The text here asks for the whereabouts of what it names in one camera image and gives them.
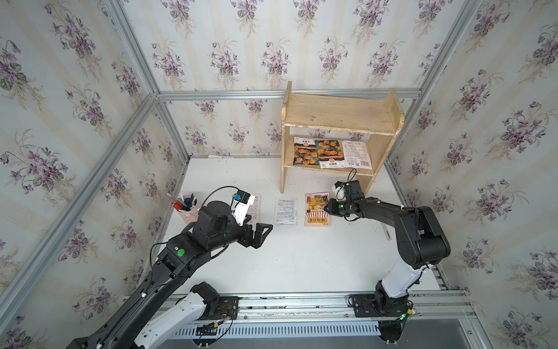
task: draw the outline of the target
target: purple flower pattern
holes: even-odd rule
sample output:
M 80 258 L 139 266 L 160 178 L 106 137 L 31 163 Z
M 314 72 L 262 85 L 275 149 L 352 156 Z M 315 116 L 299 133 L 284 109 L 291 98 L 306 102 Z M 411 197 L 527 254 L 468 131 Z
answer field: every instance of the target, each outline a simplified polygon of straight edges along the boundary
M 237 22 L 240 25 L 240 31 L 246 30 L 246 37 L 256 32 L 256 10 L 258 2 L 263 0 L 230 0 L 230 4 L 237 8 Z
M 250 118 L 254 118 L 254 121 L 258 121 L 262 118 L 262 107 L 264 103 L 267 103 L 267 99 L 244 101 L 244 104 L 248 107 L 248 114 L 250 115 Z
M 59 200 L 70 202 L 78 190 L 73 184 L 75 175 L 64 175 L 68 167 L 58 159 L 60 153 L 47 147 L 27 144 L 33 137 L 30 131 L 25 130 L 21 138 L 18 138 L 16 132 L 17 152 L 6 151 L 0 155 L 0 161 L 4 165 L 19 168 L 17 171 L 11 171 L 11 180 L 8 183 L 19 183 L 24 194 L 40 187 L 44 191 L 43 200 L 53 207 L 58 207 Z
M 157 216 L 155 211 L 151 215 L 151 223 L 147 226 L 147 230 L 149 230 L 151 237 L 155 238 L 157 234 L 159 234 L 159 229 L 161 229 L 161 223 L 163 222 L 162 216 Z
M 192 34 L 194 29 L 189 14 L 189 5 L 193 2 L 195 0 L 161 0 L 161 4 L 171 10 L 171 22 L 174 23 L 177 30 L 182 30 L 182 34 L 185 37 Z
M 124 209 L 124 206 L 131 208 L 130 201 L 132 200 L 131 188 L 126 188 L 128 180 L 124 178 L 123 173 L 124 171 L 114 169 L 107 182 L 101 187 L 101 193 L 104 194 L 105 199 L 109 201 L 114 198 L 114 204 L 120 209 Z
M 211 44 L 215 50 L 211 52 L 210 65 L 219 69 L 215 77 L 217 83 L 222 83 L 225 90 L 232 89 L 234 83 L 238 81 L 234 77 L 238 74 L 238 65 L 240 64 L 232 49 L 235 43 L 234 40 L 226 39 L 222 45 L 218 42 Z
M 124 59 L 126 58 L 125 52 L 120 52 L 118 61 L 112 62 L 112 69 L 116 71 L 115 81 L 120 87 L 120 92 L 128 93 L 128 100 L 130 103 L 139 108 L 143 102 L 143 93 L 140 92 L 140 83 L 136 79 L 136 72 L 129 66 Z
M 363 133 L 358 133 L 358 132 L 349 132 L 349 137 L 350 137 L 350 140 L 352 140 L 354 142 L 360 142 L 362 137 L 364 137 L 364 134 Z
M 418 188 L 408 190 L 405 196 L 407 197 L 407 203 L 410 207 L 420 206 L 420 193 Z
M 428 155 L 425 154 L 424 150 L 413 156 L 413 163 L 409 169 L 409 173 L 411 174 L 409 180 L 416 180 L 418 175 L 428 173 L 428 167 L 430 167 L 430 164 L 427 160 Z
M 509 268 L 513 275 L 508 279 L 521 293 L 531 293 L 538 300 L 542 294 L 545 299 L 558 300 L 558 260 L 556 252 L 542 250 L 530 252 L 531 263 L 517 263 Z
M 269 154 L 270 152 L 267 149 L 262 148 L 260 145 L 253 145 L 252 150 L 250 151 L 250 155 L 256 156 L 265 156 Z
M 414 82 L 415 86 L 420 86 L 422 84 L 422 81 L 426 77 L 426 73 L 428 73 L 428 71 L 430 70 L 430 65 L 432 65 L 432 62 L 434 62 L 434 58 L 436 57 L 436 52 L 438 51 L 439 48 L 440 48 L 440 44 L 434 45 L 432 51 L 428 52 L 428 54 L 426 54 L 426 56 L 422 58 L 422 62 L 418 66 L 419 68 L 422 69 L 422 71 L 421 73 L 417 74 L 417 76 L 415 77 L 415 82 Z
M 380 43 L 380 52 L 376 51 L 372 55 L 368 66 L 374 68 L 372 72 L 366 75 L 366 82 L 369 83 L 370 88 L 376 88 L 381 83 L 387 81 L 387 76 L 390 75 L 393 67 L 397 64 L 397 58 L 399 57 L 396 53 L 396 49 L 404 41 L 395 40 L 390 45 L 387 42 Z
M 58 255 L 59 261 L 65 261 L 68 257 L 76 260 L 74 264 L 83 262 L 88 263 L 88 255 L 93 254 L 97 257 L 97 250 L 99 246 L 95 241 L 90 240 L 85 236 L 83 229 L 80 228 L 84 224 L 83 221 L 79 221 L 79 227 L 74 228 L 74 232 L 66 240 L 63 245 L 60 254 Z
M 541 108 L 541 103 L 533 101 L 529 108 L 513 111 L 512 117 L 502 120 L 506 131 L 496 133 L 487 141 L 487 144 L 492 144 L 487 155 L 492 155 L 495 160 L 504 157 L 511 160 L 512 150 L 521 154 L 531 145 L 538 146 L 546 134 L 545 126 L 550 117 L 558 117 L 558 109 L 543 112 Z
M 490 222 L 498 217 L 506 218 L 512 210 L 512 203 L 517 199 L 519 202 L 527 202 L 525 193 L 519 190 L 510 190 L 510 184 L 502 179 L 497 184 L 486 183 L 486 186 L 478 188 L 480 199 L 472 199 L 467 202 L 471 207 L 465 212 L 472 221 L 479 221 L 484 224 L 484 219 Z
M 471 148 L 472 140 L 470 136 L 467 136 L 467 132 L 459 136 L 459 138 L 450 140 L 449 151 L 444 154 L 442 159 L 442 164 L 444 168 L 442 171 L 452 172 L 457 164 L 470 163 L 473 161 L 473 153 L 477 151 Z
M 281 146 L 281 125 L 279 123 L 270 122 L 270 125 L 266 130 L 266 134 L 275 148 Z
M 184 71 L 180 57 L 172 50 L 175 44 L 174 41 L 169 40 L 166 40 L 162 46 L 157 43 L 151 44 L 155 50 L 151 59 L 155 61 L 153 66 L 163 71 L 163 82 L 174 90 L 180 90 L 182 83 L 185 82 L 182 79 Z
M 508 319 L 503 321 L 497 319 L 498 334 L 495 335 L 497 342 L 508 347 L 514 344 L 517 347 L 528 349 L 550 349 L 550 338 L 547 335 L 552 328 L 543 327 L 542 316 L 537 313 L 522 313 L 516 307 L 511 307 L 507 315 Z
M 436 20 L 436 15 L 442 11 L 442 7 L 446 4 L 451 4 L 453 0 L 419 0 L 418 20 L 415 20 L 415 29 L 413 31 L 420 31 L 417 37 L 428 34 L 432 29 Z
M 202 131 L 202 126 L 195 125 L 193 127 L 186 126 L 186 132 L 184 132 L 184 138 L 187 141 L 192 142 L 192 145 L 198 150 L 198 152 L 203 153 L 205 151 L 205 145 L 207 142 L 207 137 Z
M 71 85 L 71 89 L 66 90 L 66 97 L 74 105 L 74 117 L 83 121 L 88 121 L 93 126 L 93 131 L 101 137 L 112 138 L 112 125 L 110 120 L 101 111 L 99 93 L 88 88 L 81 89 L 79 86 Z
M 296 17 L 296 22 L 298 23 L 298 31 L 304 31 L 304 37 L 312 33 L 316 24 L 316 11 L 320 2 L 325 2 L 325 0 L 292 0 L 292 4 L 298 9 L 298 16 Z
M 454 211 L 454 206 L 457 204 L 453 200 L 454 191 L 449 185 L 443 188 L 436 188 L 436 193 L 434 193 L 434 199 L 432 199 L 432 209 L 438 213 L 448 212 L 452 213 Z
M 551 64 L 558 56 L 558 23 L 544 26 L 541 30 L 544 32 L 539 35 L 537 41 L 541 47 L 536 49 L 531 57 L 525 58 L 527 64 L 522 66 L 519 71 L 526 71 L 528 75 L 520 81 L 520 84 L 534 83 L 536 79 L 546 79 L 545 70 L 553 70 Z
M 141 152 L 142 158 L 145 163 L 152 163 L 155 159 L 155 155 L 153 153 L 154 147 L 151 146 L 151 139 L 149 138 L 148 132 L 145 128 L 136 132 L 136 138 L 132 139 L 132 146 L 136 151 L 136 154 Z
M 289 40 L 281 39 L 277 44 L 271 41 L 266 42 L 266 50 L 262 55 L 262 66 L 267 68 L 264 81 L 270 82 L 271 89 L 278 89 L 284 82 L 283 75 L 287 74 L 288 60 L 285 46 Z
M 238 122 L 229 123 L 227 135 L 231 137 L 232 142 L 240 149 L 244 148 L 244 139 L 249 134 L 246 126 L 240 125 Z
M 395 159 L 390 161 L 390 163 L 391 163 L 391 168 L 393 169 L 395 175 L 399 176 L 401 174 L 401 164 L 399 162 L 399 155 L 397 155 Z
M 327 134 L 329 134 L 329 130 L 322 130 L 320 128 L 312 128 L 311 130 L 308 131 L 308 134 L 310 135 L 310 137 L 314 137 L 314 138 L 325 138 L 325 136 Z
M 498 264 L 491 257 L 494 246 L 488 243 L 488 239 L 482 238 L 475 241 L 469 238 L 465 247 L 466 250 L 459 251 L 458 254 L 457 267 L 459 270 L 470 272 L 473 269 L 482 269 L 486 274 L 492 274 L 494 271 L 492 267 Z
M 160 142 L 159 151 L 161 152 L 161 159 L 174 166 L 175 158 L 172 155 L 172 143 L 169 141 Z
M 97 3 L 97 8 L 101 10 L 106 18 L 110 19 L 112 30 L 118 32 L 118 29 L 116 29 L 116 24 L 114 23 L 114 19 L 112 19 L 112 17 L 110 16 L 110 12 L 108 12 L 107 4 L 105 4 L 104 0 L 99 0 L 99 2 Z
M 485 0 L 477 12 L 477 24 L 469 32 L 465 44 L 471 44 L 466 53 L 475 51 L 482 47 L 482 42 L 486 40 L 486 35 L 498 23 L 505 23 L 511 14 L 509 10 L 509 0 Z
M 60 43 L 63 50 L 73 49 L 77 56 L 76 63 L 87 77 L 89 73 L 98 81 L 102 70 L 99 65 L 101 58 L 96 57 L 93 51 L 97 48 L 95 43 L 89 38 L 87 29 L 81 19 L 77 18 L 70 10 L 62 6 L 62 1 L 57 1 L 54 5 L 48 3 L 45 10 L 54 22 L 51 32 L 60 36 Z
M 16 324 L 19 325 L 24 320 L 25 316 L 18 315 Z M 10 327 L 1 345 L 4 349 L 42 349 L 48 345 L 49 338 L 45 337 L 46 331 L 37 331 L 35 334 L 29 335 L 21 326 Z
M 108 312 L 108 308 L 116 304 L 118 295 L 108 291 L 106 282 L 106 278 L 99 278 L 97 281 L 93 279 L 89 290 L 76 296 L 78 301 L 71 308 L 80 314 L 81 323 L 93 318 L 95 314 L 102 316 L 103 313 Z
M 209 122 L 217 119 L 217 114 L 215 114 L 215 105 L 219 101 L 196 101 L 194 104 L 200 108 L 200 114 L 204 117 L 209 118 Z
M 440 116 L 436 112 L 436 104 L 432 103 L 432 101 L 428 101 L 420 109 L 418 115 L 418 121 L 415 124 L 415 130 L 417 130 L 416 137 L 422 136 L 427 127 L 436 125 L 436 119 Z
M 174 194 L 175 194 L 174 191 L 176 189 L 176 184 L 177 184 L 176 179 L 169 177 L 169 180 L 167 181 L 167 184 L 165 184 L 165 188 L 167 188 L 167 193 L 168 194 L 174 196 Z
M 139 185 L 143 189 L 143 196 L 150 197 L 155 201 L 161 201 L 161 192 L 157 187 L 157 183 L 155 183 L 155 173 L 141 176 Z
M 211 152 L 209 154 L 217 156 L 230 156 L 230 152 L 220 146 L 211 146 Z
M 141 237 L 135 233 L 133 223 L 133 220 L 124 217 L 121 225 L 112 227 L 110 239 L 116 242 L 117 251 L 127 248 L 135 252 L 137 247 L 142 247 Z
M 30 97 L 37 108 L 43 111 L 45 98 L 40 94 L 41 88 L 31 85 L 35 80 L 29 79 L 22 72 L 21 64 L 16 58 L 16 55 L 20 53 L 21 50 L 12 40 L 6 41 L 0 55 L 0 88 L 9 92 L 6 96 L 8 99 L 17 98 L 18 104 L 23 109 L 27 110 L 27 98 Z
M 122 279 L 129 286 L 130 292 L 134 292 L 140 284 L 141 275 L 143 274 L 143 259 L 135 262 L 133 267 L 126 271 L 126 277 Z
M 480 69 L 475 78 L 470 78 L 467 84 L 459 89 L 463 97 L 456 99 L 451 105 L 450 119 L 454 118 L 455 122 L 468 120 L 469 112 L 474 114 L 478 107 L 485 105 L 492 84 L 504 80 L 498 75 L 499 73 L 488 75 L 486 70 Z
M 338 66 L 343 58 L 347 58 L 349 52 L 345 49 L 347 42 L 339 42 L 336 37 L 333 41 L 327 37 L 324 41 L 324 47 L 318 51 L 318 57 L 321 61 L 321 77 L 327 78 L 326 83 L 335 79 L 339 70 Z
M 2 241 L 2 249 L 5 245 L 6 242 Z M 16 248 L 13 252 L 0 256 L 0 288 L 7 288 L 19 272 L 22 262 L 14 260 L 19 251 Z
M 353 26 L 351 39 L 357 37 L 357 46 L 366 44 L 372 35 L 374 28 L 382 24 L 382 15 L 387 12 L 389 0 L 357 0 L 357 7 L 353 11 L 359 16 L 359 21 Z

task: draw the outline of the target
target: pen holder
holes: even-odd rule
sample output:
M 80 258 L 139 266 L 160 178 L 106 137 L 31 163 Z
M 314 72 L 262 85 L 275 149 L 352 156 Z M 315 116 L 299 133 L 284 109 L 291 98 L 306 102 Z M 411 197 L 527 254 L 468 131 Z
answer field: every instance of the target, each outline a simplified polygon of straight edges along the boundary
M 182 217 L 182 220 L 184 221 L 184 223 L 186 223 L 186 225 L 190 224 L 191 222 L 197 222 L 198 221 L 198 211 L 200 210 L 201 207 L 201 201 L 198 199 L 198 202 L 196 203 L 195 206 L 192 207 L 191 210 L 186 211 L 186 212 L 180 212 L 177 211 L 177 213 L 180 215 L 180 217 Z

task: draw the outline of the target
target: vent grille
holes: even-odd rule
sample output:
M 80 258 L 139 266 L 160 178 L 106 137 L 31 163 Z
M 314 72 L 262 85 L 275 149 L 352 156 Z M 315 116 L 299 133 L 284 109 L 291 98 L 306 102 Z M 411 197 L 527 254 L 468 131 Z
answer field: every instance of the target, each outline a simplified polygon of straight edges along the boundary
M 198 338 L 195 329 L 200 325 L 187 325 L 178 330 L 171 340 Z M 219 326 L 215 336 L 223 334 L 229 325 Z M 295 337 L 353 337 L 379 336 L 377 321 L 298 322 L 298 323 L 233 323 L 223 338 L 295 338 Z

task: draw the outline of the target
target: white table surface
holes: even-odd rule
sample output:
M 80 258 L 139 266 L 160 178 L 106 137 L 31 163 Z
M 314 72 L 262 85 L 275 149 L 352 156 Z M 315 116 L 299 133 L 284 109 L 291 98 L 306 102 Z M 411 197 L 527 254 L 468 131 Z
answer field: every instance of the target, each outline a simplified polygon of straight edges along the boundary
M 279 158 L 192 159 L 182 184 L 182 194 L 192 192 L 201 200 L 224 185 L 235 185 L 261 194 L 259 222 L 273 224 L 276 197 L 296 198 L 297 225 L 279 225 L 259 249 L 234 243 L 218 258 L 199 268 L 175 291 L 188 293 L 207 281 L 220 293 L 295 293 L 373 291 L 398 258 L 395 231 L 388 241 L 379 222 L 359 219 L 346 222 L 332 217 L 329 227 L 305 227 L 305 193 L 327 192 L 347 177 L 334 173 L 288 169 L 285 193 L 280 193 Z M 234 189 L 211 196 L 210 201 L 230 203 Z M 385 169 L 381 169 L 369 196 L 400 204 Z M 179 234 L 185 223 L 173 212 L 165 239 Z M 411 290 L 439 290 L 430 270 Z

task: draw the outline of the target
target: white paper sheet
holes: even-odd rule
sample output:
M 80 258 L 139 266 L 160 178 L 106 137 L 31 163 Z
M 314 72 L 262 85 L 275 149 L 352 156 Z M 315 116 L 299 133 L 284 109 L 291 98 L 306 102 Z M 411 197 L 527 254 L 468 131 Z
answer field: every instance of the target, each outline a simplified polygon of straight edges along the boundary
M 296 224 L 296 199 L 275 200 L 275 224 Z
M 366 143 L 342 141 L 341 145 L 343 146 L 343 154 L 345 155 L 345 167 L 372 170 L 370 154 L 368 154 L 368 150 L 366 149 Z

